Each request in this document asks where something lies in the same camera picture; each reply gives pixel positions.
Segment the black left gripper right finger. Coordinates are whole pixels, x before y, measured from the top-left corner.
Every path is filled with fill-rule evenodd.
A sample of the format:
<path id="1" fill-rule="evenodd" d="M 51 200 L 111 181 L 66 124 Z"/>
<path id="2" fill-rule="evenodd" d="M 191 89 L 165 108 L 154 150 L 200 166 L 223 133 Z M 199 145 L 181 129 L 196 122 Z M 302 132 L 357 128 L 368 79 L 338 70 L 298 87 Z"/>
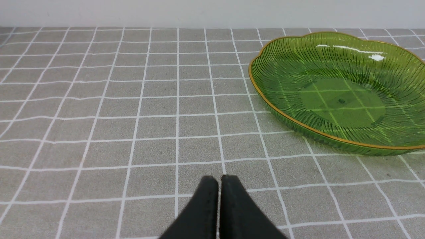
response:
<path id="1" fill-rule="evenodd" d="M 286 239 L 250 197 L 236 175 L 221 177 L 221 239 Z"/>

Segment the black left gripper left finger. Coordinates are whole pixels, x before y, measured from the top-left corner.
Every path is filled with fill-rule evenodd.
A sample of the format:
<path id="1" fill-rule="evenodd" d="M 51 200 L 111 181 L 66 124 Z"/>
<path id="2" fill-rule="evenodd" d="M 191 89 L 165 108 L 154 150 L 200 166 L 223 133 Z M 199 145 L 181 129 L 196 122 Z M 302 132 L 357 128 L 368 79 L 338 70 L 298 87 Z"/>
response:
<path id="1" fill-rule="evenodd" d="M 218 189 L 213 176 L 203 176 L 190 201 L 160 238 L 215 239 Z"/>

